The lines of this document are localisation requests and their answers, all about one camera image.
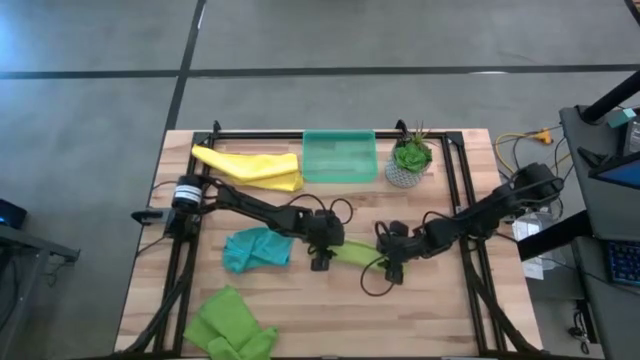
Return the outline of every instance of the wooden tabletop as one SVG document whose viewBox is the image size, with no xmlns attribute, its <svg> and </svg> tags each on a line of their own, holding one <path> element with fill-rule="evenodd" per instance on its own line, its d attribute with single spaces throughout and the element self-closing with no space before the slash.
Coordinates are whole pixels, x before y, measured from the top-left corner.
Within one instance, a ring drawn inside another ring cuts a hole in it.
<svg viewBox="0 0 640 360">
<path fill-rule="evenodd" d="M 500 185 L 489 132 L 485 129 L 461 131 L 476 197 L 481 199 Z M 193 131 L 167 133 L 156 183 L 176 180 L 185 173 L 192 134 Z M 300 192 L 293 194 L 249 187 L 241 190 L 273 204 L 283 204 L 303 192 L 315 194 L 325 203 L 337 197 L 346 198 L 355 209 L 353 220 L 345 226 L 347 238 L 372 244 L 376 241 L 373 231 L 376 220 L 400 220 L 413 228 L 419 225 L 426 211 L 452 214 L 440 147 L 431 146 L 433 164 L 418 186 L 406 190 L 394 187 L 384 176 L 384 165 L 393 144 L 393 140 L 377 141 L 380 174 L 372 183 L 307 183 Z M 302 143 L 301 140 L 217 140 L 215 149 L 236 154 L 293 152 L 301 155 Z M 453 158 L 459 193 L 466 203 L 455 151 Z M 160 187 L 153 193 L 150 205 L 168 207 L 172 194 L 173 185 Z M 296 204 L 318 207 L 313 200 L 306 199 L 300 199 Z M 336 205 L 336 212 L 338 216 L 348 216 L 346 209 L 339 205 Z M 396 286 L 386 296 L 374 298 L 360 289 L 362 268 L 332 261 L 328 272 L 311 272 L 306 244 L 300 241 L 295 242 L 288 267 L 263 267 L 240 275 L 225 271 L 222 251 L 227 236 L 260 225 L 230 211 L 213 212 L 204 218 L 189 318 L 208 297 L 225 285 L 231 285 L 238 289 L 263 328 L 278 327 L 280 338 L 272 356 L 477 355 L 457 244 L 431 259 L 411 261 L 404 285 Z M 160 238 L 162 230 L 160 225 L 147 227 L 140 246 Z M 487 242 L 487 250 L 500 305 L 527 340 L 540 347 L 517 246 L 495 237 Z M 170 251 L 171 241 L 166 240 L 136 260 L 116 341 L 117 350 L 131 344 L 158 309 Z M 365 285 L 370 291 L 378 292 L 386 289 L 388 283 L 383 274 L 372 272 L 365 278 Z M 170 346 L 173 339 L 177 307 L 169 321 L 166 346 Z M 495 348 L 484 305 L 483 319 L 490 348 Z M 202 356 L 203 352 L 185 342 L 183 355 Z"/>
</svg>

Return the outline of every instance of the light green cloth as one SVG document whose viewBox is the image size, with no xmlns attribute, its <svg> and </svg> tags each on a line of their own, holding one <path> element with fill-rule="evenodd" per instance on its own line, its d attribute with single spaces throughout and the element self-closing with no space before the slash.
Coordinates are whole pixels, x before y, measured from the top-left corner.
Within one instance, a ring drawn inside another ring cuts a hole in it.
<svg viewBox="0 0 640 360">
<path fill-rule="evenodd" d="M 262 330 L 236 289 L 226 286 L 200 307 L 184 337 L 215 360 L 268 360 L 278 330 Z"/>
<path fill-rule="evenodd" d="M 344 245 L 342 246 L 329 246 L 329 250 L 336 253 L 332 260 L 362 267 L 367 266 L 369 263 L 382 256 L 382 254 L 376 250 L 375 246 L 355 240 L 345 240 Z M 407 271 L 407 264 L 403 264 L 402 268 L 404 271 Z M 384 268 L 377 266 L 377 264 L 375 266 L 371 266 L 369 269 L 384 271 Z"/>
</svg>

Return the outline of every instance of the yellow towel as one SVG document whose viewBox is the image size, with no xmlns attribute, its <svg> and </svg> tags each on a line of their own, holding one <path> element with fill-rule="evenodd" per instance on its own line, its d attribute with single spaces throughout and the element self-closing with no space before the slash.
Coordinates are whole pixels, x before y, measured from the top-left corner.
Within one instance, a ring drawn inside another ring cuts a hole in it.
<svg viewBox="0 0 640 360">
<path fill-rule="evenodd" d="M 300 188 L 302 188 L 302 185 L 304 184 L 304 181 L 302 180 L 302 174 L 300 174 L 298 171 L 270 178 L 250 181 L 242 181 L 232 177 L 231 182 L 233 182 L 235 185 L 247 185 L 262 189 L 281 191 L 297 191 L 300 190 Z"/>
<path fill-rule="evenodd" d="M 191 154 L 231 176 L 232 182 L 236 185 L 282 191 L 296 191 L 303 185 L 296 154 L 223 154 L 198 145 L 191 149 Z"/>
</svg>

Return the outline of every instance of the desk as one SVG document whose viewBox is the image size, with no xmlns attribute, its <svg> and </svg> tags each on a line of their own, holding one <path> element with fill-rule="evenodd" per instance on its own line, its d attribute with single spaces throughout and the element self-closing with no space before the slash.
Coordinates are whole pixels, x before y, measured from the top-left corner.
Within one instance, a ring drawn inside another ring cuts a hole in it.
<svg viewBox="0 0 640 360">
<path fill-rule="evenodd" d="M 476 196 L 482 198 L 500 184 L 489 133 L 484 129 L 463 130 L 462 133 Z M 155 183 L 176 180 L 185 173 L 192 137 L 192 131 L 167 133 Z M 375 220 L 401 220 L 414 227 L 428 210 L 452 213 L 442 149 L 432 146 L 434 163 L 428 173 L 417 187 L 405 190 L 389 184 L 383 174 L 393 144 L 394 140 L 390 139 L 377 141 L 380 175 L 372 183 L 307 183 L 304 186 L 303 192 L 315 194 L 325 202 L 344 197 L 353 204 L 353 220 L 345 226 L 349 239 L 375 243 Z M 216 140 L 214 148 L 239 154 L 293 152 L 301 155 L 302 144 L 297 139 Z M 464 203 L 464 187 L 457 165 L 456 178 Z M 241 190 L 274 204 L 285 203 L 296 195 L 248 187 Z M 150 205 L 167 207 L 172 194 L 172 185 L 158 188 Z M 302 199 L 299 204 L 317 207 L 313 201 Z M 300 241 L 295 242 L 291 263 L 286 268 L 259 268 L 241 275 L 227 273 L 221 263 L 226 237 L 259 225 L 228 211 L 205 216 L 189 317 L 208 297 L 229 284 L 239 290 L 263 327 L 275 325 L 279 328 L 280 339 L 272 354 L 275 357 L 477 355 L 457 245 L 432 259 L 412 261 L 404 285 L 396 286 L 384 297 L 372 298 L 359 287 L 361 268 L 333 261 L 328 272 L 311 272 L 306 246 Z M 147 227 L 140 246 L 158 239 L 162 230 L 160 225 Z M 170 249 L 168 240 L 150 248 L 136 260 L 116 350 L 124 349 L 134 341 L 160 305 Z M 540 347 L 516 246 L 495 238 L 487 243 L 487 249 L 498 301 L 529 342 Z M 382 274 L 372 274 L 365 282 L 371 291 L 384 289 L 388 284 Z M 483 319 L 491 345 L 493 340 L 486 309 Z M 169 346 L 173 327 L 175 309 L 165 342 Z M 182 354 L 203 353 L 185 342 Z"/>
<path fill-rule="evenodd" d="M 602 242 L 595 238 L 638 239 L 640 191 L 589 178 L 589 167 L 578 155 L 580 146 L 596 153 L 614 154 L 618 143 L 615 130 L 582 122 L 575 109 L 563 109 L 560 114 L 593 229 L 593 236 L 579 236 L 573 241 L 576 263 L 584 271 L 608 279 Z M 588 276 L 583 276 L 582 282 L 607 359 L 637 359 L 640 299 Z"/>
</svg>

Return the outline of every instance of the gray floor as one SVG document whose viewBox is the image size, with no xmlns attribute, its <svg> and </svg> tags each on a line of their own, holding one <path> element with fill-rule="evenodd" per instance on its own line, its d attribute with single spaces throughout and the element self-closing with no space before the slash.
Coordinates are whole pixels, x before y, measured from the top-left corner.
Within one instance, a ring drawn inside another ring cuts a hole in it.
<svg viewBox="0 0 640 360">
<path fill-rule="evenodd" d="M 5 0 L 0 72 L 178 69 L 195 4 Z M 640 58 L 638 35 L 622 0 L 210 0 L 192 68 L 625 64 Z M 375 128 L 403 118 L 497 136 L 554 126 L 561 107 L 628 75 L 190 79 L 177 128 L 214 119 L 228 129 Z M 174 86 L 0 81 L 0 198 L 30 211 L 28 231 L 82 248 L 75 268 L 39 289 L 21 358 L 111 351 L 140 234 L 129 213 L 149 195 Z M 521 163 L 552 163 L 552 147 L 520 145 Z M 562 198 L 565 216 L 583 208 L 573 176 Z M 545 348 L 580 355 L 565 332 L 572 294 L 558 283 L 531 291 Z"/>
</svg>

